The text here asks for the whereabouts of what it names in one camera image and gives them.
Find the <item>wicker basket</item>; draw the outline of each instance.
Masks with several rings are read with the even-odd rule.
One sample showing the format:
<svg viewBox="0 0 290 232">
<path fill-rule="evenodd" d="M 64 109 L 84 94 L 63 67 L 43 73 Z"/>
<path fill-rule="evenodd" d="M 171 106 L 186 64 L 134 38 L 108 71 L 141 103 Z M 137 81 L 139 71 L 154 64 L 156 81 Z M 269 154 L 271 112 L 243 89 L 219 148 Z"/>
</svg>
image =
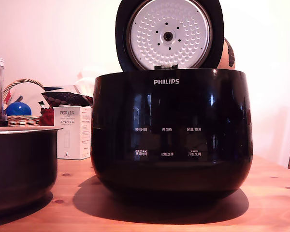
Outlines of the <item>wicker basket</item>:
<svg viewBox="0 0 290 232">
<path fill-rule="evenodd" d="M 36 84 L 40 86 L 42 89 L 44 89 L 43 85 L 40 82 L 31 79 L 22 79 L 12 82 L 5 88 L 3 92 L 3 99 L 6 98 L 11 88 L 13 88 L 18 84 L 26 82 Z M 39 122 L 40 122 L 39 116 L 8 116 L 8 127 L 25 127 L 25 126 L 34 127 L 38 126 Z"/>
</svg>

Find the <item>black rice cooker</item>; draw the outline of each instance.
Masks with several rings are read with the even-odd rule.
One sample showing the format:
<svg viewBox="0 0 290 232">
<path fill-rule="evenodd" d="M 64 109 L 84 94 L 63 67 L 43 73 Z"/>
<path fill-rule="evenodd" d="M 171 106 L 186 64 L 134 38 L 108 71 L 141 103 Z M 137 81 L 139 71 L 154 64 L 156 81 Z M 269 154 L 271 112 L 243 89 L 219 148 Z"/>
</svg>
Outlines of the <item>black rice cooker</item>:
<svg viewBox="0 0 290 232">
<path fill-rule="evenodd" d="M 246 179 L 253 156 L 246 76 L 218 0 L 123 0 L 122 73 L 96 79 L 92 164 L 128 200 L 207 201 Z"/>
</svg>

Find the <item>inner cooking pot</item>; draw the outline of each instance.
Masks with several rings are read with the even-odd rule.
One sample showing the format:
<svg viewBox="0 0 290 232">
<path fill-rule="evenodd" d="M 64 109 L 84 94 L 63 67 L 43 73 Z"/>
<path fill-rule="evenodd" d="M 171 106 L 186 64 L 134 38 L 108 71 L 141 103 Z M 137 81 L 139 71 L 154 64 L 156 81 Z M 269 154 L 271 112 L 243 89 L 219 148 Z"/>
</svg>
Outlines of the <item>inner cooking pot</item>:
<svg viewBox="0 0 290 232">
<path fill-rule="evenodd" d="M 252 163 L 246 76 L 223 69 L 122 72 L 96 79 L 92 163 L 128 199 L 219 199 Z"/>
<path fill-rule="evenodd" d="M 0 127 L 0 216 L 51 190 L 57 177 L 54 127 Z"/>
</svg>

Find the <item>table surface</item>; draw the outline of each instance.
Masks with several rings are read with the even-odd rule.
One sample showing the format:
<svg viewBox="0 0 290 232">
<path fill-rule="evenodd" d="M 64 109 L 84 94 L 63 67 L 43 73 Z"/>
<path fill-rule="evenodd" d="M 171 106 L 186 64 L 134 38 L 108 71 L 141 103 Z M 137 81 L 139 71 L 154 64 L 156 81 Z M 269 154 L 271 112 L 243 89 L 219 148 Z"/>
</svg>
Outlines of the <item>table surface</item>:
<svg viewBox="0 0 290 232">
<path fill-rule="evenodd" d="M 240 190 L 211 206 L 135 206 L 118 201 L 90 159 L 58 160 L 51 193 L 20 214 L 0 218 L 0 232 L 290 232 L 290 170 L 254 157 Z"/>
</svg>

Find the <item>inner lid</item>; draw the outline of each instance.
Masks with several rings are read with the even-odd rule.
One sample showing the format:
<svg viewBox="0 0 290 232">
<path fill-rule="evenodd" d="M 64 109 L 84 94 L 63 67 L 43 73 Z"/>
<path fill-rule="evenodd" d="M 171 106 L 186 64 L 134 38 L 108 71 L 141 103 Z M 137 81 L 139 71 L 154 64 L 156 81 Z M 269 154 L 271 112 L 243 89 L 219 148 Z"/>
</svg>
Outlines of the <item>inner lid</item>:
<svg viewBox="0 0 290 232">
<path fill-rule="evenodd" d="M 147 0 L 133 13 L 127 49 L 141 70 L 198 68 L 212 43 L 212 26 L 195 0 Z"/>
</svg>

